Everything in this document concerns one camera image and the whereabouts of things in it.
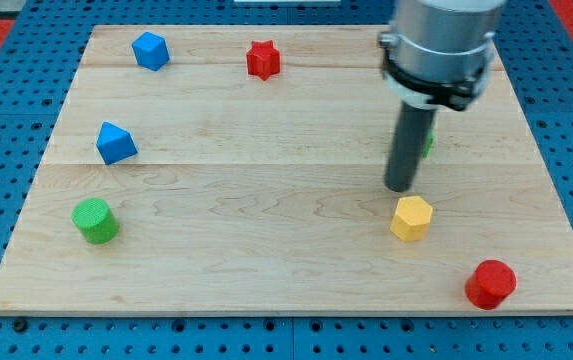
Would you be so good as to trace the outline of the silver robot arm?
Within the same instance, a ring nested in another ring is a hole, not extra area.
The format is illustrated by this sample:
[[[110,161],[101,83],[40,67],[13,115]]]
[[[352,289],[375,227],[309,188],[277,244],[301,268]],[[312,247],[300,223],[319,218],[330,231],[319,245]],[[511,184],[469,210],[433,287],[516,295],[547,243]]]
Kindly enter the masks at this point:
[[[378,36],[382,76],[406,104],[465,110],[485,90],[505,0],[397,0]]]

